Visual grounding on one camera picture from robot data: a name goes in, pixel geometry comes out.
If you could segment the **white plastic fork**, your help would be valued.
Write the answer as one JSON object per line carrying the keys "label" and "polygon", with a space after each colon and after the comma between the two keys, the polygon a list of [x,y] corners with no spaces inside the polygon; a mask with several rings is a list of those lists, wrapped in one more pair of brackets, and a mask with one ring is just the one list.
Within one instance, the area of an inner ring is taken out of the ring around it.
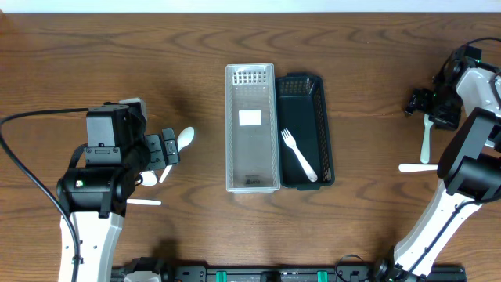
{"label": "white plastic fork", "polygon": [[402,173],[436,171],[437,169],[436,164],[402,163],[398,166],[398,170]]}
{"label": "white plastic fork", "polygon": [[303,156],[302,152],[298,149],[297,143],[295,138],[292,136],[290,131],[285,128],[280,132],[283,141],[285,142],[286,146],[292,149],[294,152],[296,158],[298,159],[300,166],[302,167],[304,173],[306,174],[308,180],[312,183],[316,182],[318,180],[318,176],[316,175],[315,171],[313,170],[312,166],[308,163],[308,161],[305,159]]}

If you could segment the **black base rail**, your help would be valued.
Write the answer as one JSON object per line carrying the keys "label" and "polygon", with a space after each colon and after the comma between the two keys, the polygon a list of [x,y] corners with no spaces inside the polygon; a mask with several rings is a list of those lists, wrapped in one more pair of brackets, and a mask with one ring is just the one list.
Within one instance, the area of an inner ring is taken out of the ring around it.
{"label": "black base rail", "polygon": [[364,262],[338,263],[326,268],[217,268],[170,266],[157,258],[135,258],[120,269],[113,269],[111,282],[360,282],[360,281],[430,281],[467,282],[460,266],[434,266],[428,276],[405,272],[390,273],[387,263],[374,267]]}

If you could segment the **clear plastic basket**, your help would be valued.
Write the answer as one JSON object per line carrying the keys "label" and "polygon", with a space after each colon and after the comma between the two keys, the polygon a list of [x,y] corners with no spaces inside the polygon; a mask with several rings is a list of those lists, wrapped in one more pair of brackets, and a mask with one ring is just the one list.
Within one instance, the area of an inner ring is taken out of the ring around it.
{"label": "clear plastic basket", "polygon": [[[239,126],[240,110],[260,110],[261,125]],[[271,63],[225,68],[225,172],[230,193],[280,189],[275,73]]]}

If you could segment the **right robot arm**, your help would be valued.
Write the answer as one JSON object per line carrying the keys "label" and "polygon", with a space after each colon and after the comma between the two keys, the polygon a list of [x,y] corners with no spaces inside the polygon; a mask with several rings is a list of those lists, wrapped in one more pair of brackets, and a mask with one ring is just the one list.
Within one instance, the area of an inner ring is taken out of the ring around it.
{"label": "right robot arm", "polygon": [[[500,70],[471,43],[454,50],[417,89],[405,109],[426,125],[454,132],[434,166],[438,186],[420,219],[375,265],[332,269],[206,269],[189,267],[182,281],[464,281],[461,267],[435,259],[461,224],[500,198]],[[276,77],[270,63],[230,64],[225,78],[225,182],[230,193],[317,190],[334,183],[323,80],[308,73]]]}

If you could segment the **dark green plastic basket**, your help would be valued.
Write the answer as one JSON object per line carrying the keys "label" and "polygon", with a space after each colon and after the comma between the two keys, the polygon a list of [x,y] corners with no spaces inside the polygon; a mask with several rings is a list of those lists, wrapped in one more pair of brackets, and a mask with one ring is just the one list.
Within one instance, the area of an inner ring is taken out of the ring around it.
{"label": "dark green plastic basket", "polygon": [[279,137],[281,185],[298,190],[318,190],[335,181],[330,130],[323,80],[308,73],[289,73],[277,78],[276,109],[278,129],[287,129],[298,150],[317,175],[311,181],[294,151]]}

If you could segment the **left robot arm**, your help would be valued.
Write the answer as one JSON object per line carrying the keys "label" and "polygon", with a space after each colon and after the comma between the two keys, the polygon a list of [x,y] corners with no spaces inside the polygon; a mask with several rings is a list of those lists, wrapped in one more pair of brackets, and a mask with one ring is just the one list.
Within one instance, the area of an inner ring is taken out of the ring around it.
{"label": "left robot arm", "polygon": [[74,151],[57,184],[63,217],[61,281],[109,281],[123,228],[127,200],[144,172],[178,163],[169,128],[146,134],[147,110],[140,98],[104,103],[87,111],[86,144]]}

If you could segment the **mint green plastic fork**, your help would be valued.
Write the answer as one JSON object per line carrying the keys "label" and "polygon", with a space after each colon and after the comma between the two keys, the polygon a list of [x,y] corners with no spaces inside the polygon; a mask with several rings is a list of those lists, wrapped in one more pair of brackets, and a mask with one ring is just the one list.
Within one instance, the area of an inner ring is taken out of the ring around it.
{"label": "mint green plastic fork", "polygon": [[428,164],[431,158],[431,129],[433,127],[433,122],[430,120],[428,114],[424,115],[424,136],[422,147],[420,151],[420,162],[422,164]]}

